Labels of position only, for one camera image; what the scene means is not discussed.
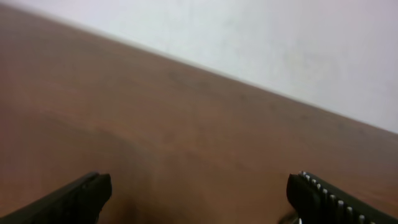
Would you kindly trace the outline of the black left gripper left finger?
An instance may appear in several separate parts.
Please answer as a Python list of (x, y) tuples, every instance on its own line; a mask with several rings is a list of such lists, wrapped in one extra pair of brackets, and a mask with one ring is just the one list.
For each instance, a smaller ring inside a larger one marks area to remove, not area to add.
[(1, 217), (1, 224), (96, 224), (111, 195), (111, 176), (90, 172)]

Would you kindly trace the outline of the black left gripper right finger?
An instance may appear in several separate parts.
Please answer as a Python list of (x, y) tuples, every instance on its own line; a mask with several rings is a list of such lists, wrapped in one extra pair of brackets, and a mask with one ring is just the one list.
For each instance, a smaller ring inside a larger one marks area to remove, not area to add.
[(309, 172), (290, 174), (286, 194), (302, 223), (397, 224), (396, 218)]

